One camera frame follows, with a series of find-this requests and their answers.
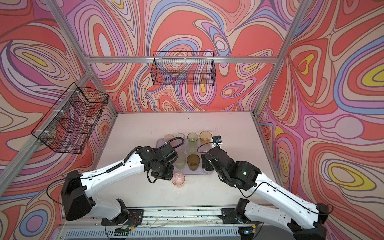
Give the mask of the pale green large cup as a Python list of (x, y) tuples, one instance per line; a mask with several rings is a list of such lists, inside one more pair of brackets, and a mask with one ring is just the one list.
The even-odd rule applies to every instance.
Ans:
[(187, 156), (184, 153), (184, 151), (177, 151), (177, 154), (178, 154), (178, 158), (175, 161), (174, 166), (178, 170), (183, 170), (186, 166)]

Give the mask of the pink cup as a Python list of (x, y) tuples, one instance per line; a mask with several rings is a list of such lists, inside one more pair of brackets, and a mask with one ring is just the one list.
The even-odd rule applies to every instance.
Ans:
[(185, 175), (180, 172), (176, 172), (173, 174), (172, 183), (176, 187), (182, 187), (185, 183)]

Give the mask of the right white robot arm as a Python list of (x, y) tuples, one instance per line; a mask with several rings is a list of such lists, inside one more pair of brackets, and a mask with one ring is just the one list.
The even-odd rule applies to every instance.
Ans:
[(224, 224), (238, 222), (266, 223), (285, 230), (296, 240), (324, 240), (324, 226), (330, 213), (322, 203), (307, 202), (272, 181), (259, 168), (246, 161), (235, 162), (227, 154), (214, 157), (203, 154), (205, 166), (218, 174), (219, 180), (243, 195), (230, 215), (221, 214)]

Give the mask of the amber cup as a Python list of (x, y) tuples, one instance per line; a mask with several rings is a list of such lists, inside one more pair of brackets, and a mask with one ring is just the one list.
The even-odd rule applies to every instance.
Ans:
[(196, 154), (190, 154), (187, 157), (187, 164), (191, 171), (196, 171), (200, 165), (200, 157)]

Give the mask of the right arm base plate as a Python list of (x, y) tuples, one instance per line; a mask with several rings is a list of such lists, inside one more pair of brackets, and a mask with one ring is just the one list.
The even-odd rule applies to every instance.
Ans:
[(251, 221), (247, 219), (245, 216), (237, 213), (235, 208), (222, 208), (221, 214), (217, 215), (219, 219), (222, 220), (223, 224), (240, 224), (240, 225), (256, 225), (258, 226), (261, 222)]

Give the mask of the small clear cup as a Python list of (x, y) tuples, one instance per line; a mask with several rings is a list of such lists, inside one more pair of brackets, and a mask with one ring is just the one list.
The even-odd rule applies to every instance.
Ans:
[(178, 133), (178, 134), (176, 134), (176, 137), (177, 137), (177, 138), (183, 138), (183, 139), (186, 138), (186, 136), (185, 136), (183, 133)]

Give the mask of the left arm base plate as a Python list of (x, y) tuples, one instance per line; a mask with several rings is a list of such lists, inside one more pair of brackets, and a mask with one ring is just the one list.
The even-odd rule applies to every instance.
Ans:
[(117, 217), (112, 220), (103, 218), (101, 225), (137, 227), (142, 224), (143, 215), (143, 209), (128, 209), (127, 211), (122, 211)]

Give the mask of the peach cup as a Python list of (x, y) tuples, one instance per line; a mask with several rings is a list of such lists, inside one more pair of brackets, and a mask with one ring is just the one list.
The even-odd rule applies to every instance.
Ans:
[(165, 136), (163, 137), (163, 141), (164, 141), (164, 143), (168, 143), (168, 142), (171, 141), (173, 138), (174, 138), (173, 135), (168, 134), (168, 135), (165, 135)]

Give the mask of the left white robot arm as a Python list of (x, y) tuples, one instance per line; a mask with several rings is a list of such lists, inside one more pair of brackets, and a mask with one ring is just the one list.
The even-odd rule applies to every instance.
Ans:
[(67, 221), (83, 217), (103, 218), (103, 225), (124, 225), (130, 212), (121, 199), (104, 200), (97, 193), (106, 187), (132, 175), (147, 173), (155, 180), (170, 181), (173, 177), (176, 150), (169, 144), (160, 148), (133, 148), (123, 159), (91, 172), (71, 171), (61, 190), (62, 204)]

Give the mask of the bright green cup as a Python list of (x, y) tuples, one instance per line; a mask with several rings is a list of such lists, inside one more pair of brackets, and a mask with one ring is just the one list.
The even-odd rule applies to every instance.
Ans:
[(199, 139), (199, 135), (197, 133), (189, 133), (187, 135), (188, 145), (196, 146)]

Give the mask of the pale green cup front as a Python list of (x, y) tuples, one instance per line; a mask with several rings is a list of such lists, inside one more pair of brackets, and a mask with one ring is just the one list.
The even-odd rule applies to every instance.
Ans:
[(188, 145), (186, 147), (186, 151), (187, 153), (190, 155), (190, 154), (196, 154), (198, 151), (197, 151), (197, 146), (196, 145)]

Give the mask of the yellow plastic cup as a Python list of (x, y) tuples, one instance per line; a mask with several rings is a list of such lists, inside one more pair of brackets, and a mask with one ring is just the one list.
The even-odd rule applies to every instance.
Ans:
[(199, 138), (200, 138), (200, 142), (201, 144), (206, 144), (206, 143), (209, 143), (211, 142), (212, 140), (212, 133), (209, 132), (209, 131), (202, 131), (200, 134), (199, 134)]

